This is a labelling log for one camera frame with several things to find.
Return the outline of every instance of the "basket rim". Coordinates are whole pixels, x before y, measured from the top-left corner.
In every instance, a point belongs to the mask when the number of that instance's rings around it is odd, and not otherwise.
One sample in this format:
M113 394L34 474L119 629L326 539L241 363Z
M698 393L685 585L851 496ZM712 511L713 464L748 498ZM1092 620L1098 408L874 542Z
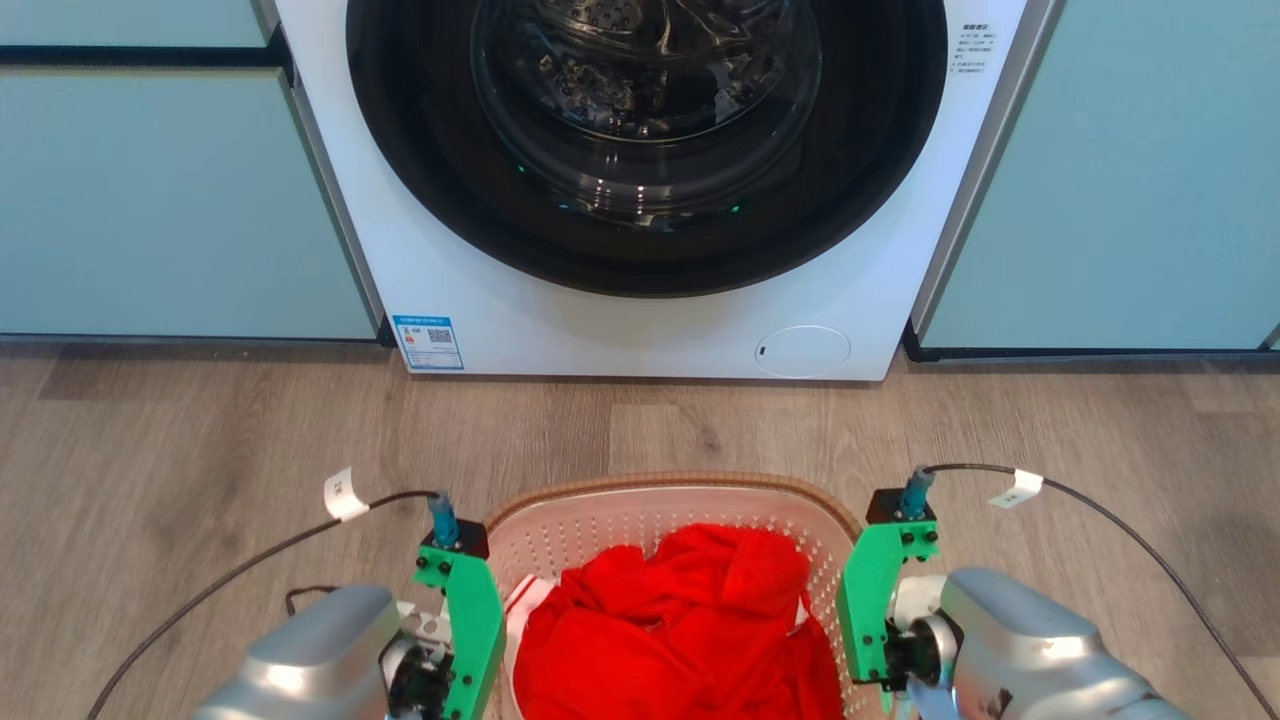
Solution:
M773 475L767 473L742 473L731 470L667 470L657 473L628 473L622 475L605 475L590 480L575 483L562 483L557 486L535 488L504 502L485 519L485 528L493 532L503 520L515 514L552 500L563 500L581 495L596 492L611 492L618 489L644 489L655 487L726 487L772 489L797 495L822 507L837 524L849 534L849 539L856 542L863 532L863 524L858 521L852 512L832 497L827 491L788 475Z

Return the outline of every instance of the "front-loading washing machine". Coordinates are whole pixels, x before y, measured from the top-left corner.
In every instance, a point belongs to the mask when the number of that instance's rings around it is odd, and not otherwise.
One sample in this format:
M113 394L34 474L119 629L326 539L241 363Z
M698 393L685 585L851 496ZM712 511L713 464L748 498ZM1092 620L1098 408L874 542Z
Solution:
M1025 0L275 0L415 373L881 379Z

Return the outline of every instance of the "sticker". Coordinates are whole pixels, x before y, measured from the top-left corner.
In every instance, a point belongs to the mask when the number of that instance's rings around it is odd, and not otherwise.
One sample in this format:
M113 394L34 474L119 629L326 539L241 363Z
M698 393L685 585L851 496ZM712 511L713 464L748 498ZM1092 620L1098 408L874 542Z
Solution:
M351 484L351 468L324 482L324 506L337 520L346 523L369 512L369 506L356 497Z
M1039 495L1039 488L1043 483L1044 478L1042 475L1028 473L1027 470L1014 470L1014 487L1009 488L1009 492L1005 495L991 498L991 503L996 507L1009 510Z
M392 315L410 370L461 370L462 354L448 318Z
M956 46L951 50L951 73L974 74L987 69L996 50L996 32L987 23L965 23L956 33Z

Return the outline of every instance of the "green bracket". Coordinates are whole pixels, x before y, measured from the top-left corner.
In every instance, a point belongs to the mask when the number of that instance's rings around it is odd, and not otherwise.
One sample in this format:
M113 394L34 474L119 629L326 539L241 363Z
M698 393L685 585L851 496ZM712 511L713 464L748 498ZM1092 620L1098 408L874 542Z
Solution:
M845 660L854 682L888 678L884 621L897 575L908 560L928 560L938 553L937 533L936 520L918 520L873 524L858 537L836 594Z
M439 588L449 598L453 625L453 682L444 700L445 720L477 720L484 715L507 643L502 596L489 565L479 557L422 546L426 566L413 579Z

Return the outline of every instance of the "washing machine door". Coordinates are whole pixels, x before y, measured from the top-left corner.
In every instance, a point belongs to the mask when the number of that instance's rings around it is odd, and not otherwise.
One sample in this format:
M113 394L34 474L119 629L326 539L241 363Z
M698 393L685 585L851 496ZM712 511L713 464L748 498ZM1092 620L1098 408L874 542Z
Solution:
M529 274L672 297L813 260L906 176L943 0L349 0L361 110L435 217Z

